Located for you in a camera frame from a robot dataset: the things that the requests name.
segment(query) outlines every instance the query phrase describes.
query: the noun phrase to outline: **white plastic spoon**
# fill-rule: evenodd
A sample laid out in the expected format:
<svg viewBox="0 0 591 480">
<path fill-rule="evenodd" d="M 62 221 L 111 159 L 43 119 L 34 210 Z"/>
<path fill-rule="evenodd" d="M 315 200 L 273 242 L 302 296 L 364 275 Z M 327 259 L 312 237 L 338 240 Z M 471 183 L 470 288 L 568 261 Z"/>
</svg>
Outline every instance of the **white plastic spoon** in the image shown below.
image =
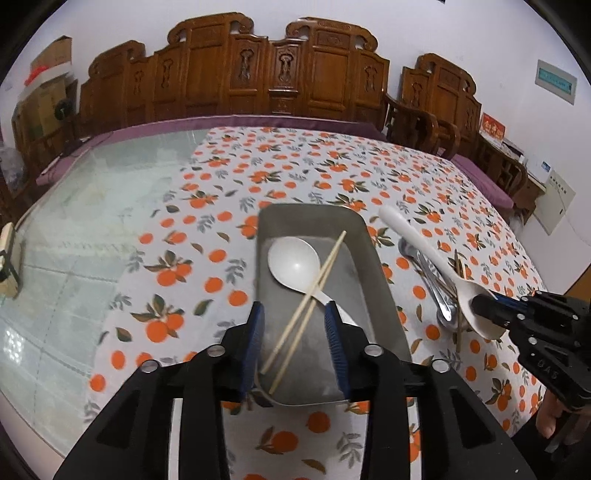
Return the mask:
<svg viewBox="0 0 591 480">
<path fill-rule="evenodd" d="M 506 332 L 504 328 L 495 325 L 484 317 L 474 314 L 472 308 L 470 308 L 470 303 L 476 295 L 484 293 L 493 296 L 489 290 L 474 281 L 465 280 L 460 277 L 447 261 L 423 238 L 423 236 L 408 224 L 406 218 L 400 215 L 400 213 L 392 207 L 381 207 L 379 209 L 379 217 L 392 230 L 403 236 L 408 243 L 416 247 L 423 255 L 431 260 L 439 271 L 454 283 L 457 291 L 458 305 L 462 309 L 462 313 L 467 322 L 478 335 L 487 340 L 497 340 L 501 338 L 503 333 Z"/>
<path fill-rule="evenodd" d="M 273 242 L 268 254 L 269 270 L 284 287 L 306 293 L 320 272 L 320 258 L 314 247 L 295 236 L 284 236 Z M 312 296 L 326 305 L 332 299 L 318 288 Z M 337 305 L 343 322 L 357 325 L 351 316 Z"/>
</svg>

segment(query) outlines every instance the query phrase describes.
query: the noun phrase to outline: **red sign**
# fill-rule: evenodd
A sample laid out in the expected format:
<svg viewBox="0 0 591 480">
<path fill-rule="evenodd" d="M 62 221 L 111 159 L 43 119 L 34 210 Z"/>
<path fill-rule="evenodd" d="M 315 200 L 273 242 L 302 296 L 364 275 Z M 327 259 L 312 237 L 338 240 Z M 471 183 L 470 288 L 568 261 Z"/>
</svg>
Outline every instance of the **red sign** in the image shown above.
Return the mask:
<svg viewBox="0 0 591 480">
<path fill-rule="evenodd" d="M 486 113 L 482 114 L 480 130 L 496 138 L 498 141 L 502 141 L 505 138 L 505 125 Z"/>
</svg>

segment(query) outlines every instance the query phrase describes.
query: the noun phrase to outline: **purple seat cushion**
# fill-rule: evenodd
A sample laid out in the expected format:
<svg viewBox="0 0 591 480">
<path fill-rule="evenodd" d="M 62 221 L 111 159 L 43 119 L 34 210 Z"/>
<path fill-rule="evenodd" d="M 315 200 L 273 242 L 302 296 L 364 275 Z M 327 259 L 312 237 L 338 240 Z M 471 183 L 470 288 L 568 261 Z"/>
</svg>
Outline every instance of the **purple seat cushion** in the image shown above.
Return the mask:
<svg viewBox="0 0 591 480">
<path fill-rule="evenodd" d="M 481 169 L 469 158 L 454 155 L 452 163 L 458 167 L 466 177 L 486 197 L 493 207 L 512 209 L 513 200 L 501 188 L 493 182 Z"/>
</svg>

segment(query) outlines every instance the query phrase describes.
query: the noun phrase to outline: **orange print tablecloth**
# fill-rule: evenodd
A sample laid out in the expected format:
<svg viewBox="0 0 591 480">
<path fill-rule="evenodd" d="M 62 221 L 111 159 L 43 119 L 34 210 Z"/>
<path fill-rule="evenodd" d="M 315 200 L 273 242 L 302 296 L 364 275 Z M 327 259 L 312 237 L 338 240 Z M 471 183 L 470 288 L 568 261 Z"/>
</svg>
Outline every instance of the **orange print tablecloth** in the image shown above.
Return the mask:
<svg viewBox="0 0 591 480">
<path fill-rule="evenodd" d="M 332 203 L 358 212 L 413 361 L 449 360 L 509 434 L 535 412 L 543 387 L 517 363 L 508 336 L 487 342 L 465 333 L 457 354 L 421 276 L 398 252 L 398 235 L 377 217 L 380 205 L 397 207 L 442 255 L 453 258 L 457 249 L 468 278 L 493 291 L 513 297 L 542 287 L 521 244 L 459 170 L 432 155 L 359 137 L 240 127 L 209 132 L 138 238 L 100 337 L 88 421 L 142 361 L 186 361 L 246 320 L 257 214 L 277 202 Z M 241 406 L 224 407 L 233 478 L 359 478 L 366 404 L 278 407 L 255 393 Z M 410 423 L 416 460 L 416 419 Z M 420 478 L 419 462 L 411 467 Z"/>
</svg>

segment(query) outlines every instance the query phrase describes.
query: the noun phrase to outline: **rectangular metal tray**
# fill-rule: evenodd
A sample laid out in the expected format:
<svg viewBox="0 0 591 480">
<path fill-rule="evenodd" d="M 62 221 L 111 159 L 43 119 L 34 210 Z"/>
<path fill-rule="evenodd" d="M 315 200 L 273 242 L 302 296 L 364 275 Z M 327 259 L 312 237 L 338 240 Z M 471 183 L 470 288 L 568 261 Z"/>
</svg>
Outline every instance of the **rectangular metal tray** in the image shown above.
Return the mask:
<svg viewBox="0 0 591 480">
<path fill-rule="evenodd" d="M 296 236 L 306 240 L 316 249 L 323 264 L 343 230 L 347 230 L 347 235 L 323 291 L 364 329 L 370 342 L 382 345 L 402 360 L 411 361 L 394 299 L 361 216 L 341 206 L 298 203 L 269 205 L 259 214 L 255 289 L 256 299 L 265 307 L 262 359 L 269 356 L 304 296 L 283 287 L 271 275 L 267 254 L 274 239 Z M 266 375 L 259 374 L 258 382 L 263 392 L 271 386 L 297 326 L 273 367 Z M 344 400 L 324 331 L 324 307 L 318 302 L 272 399 L 292 406 Z"/>
</svg>

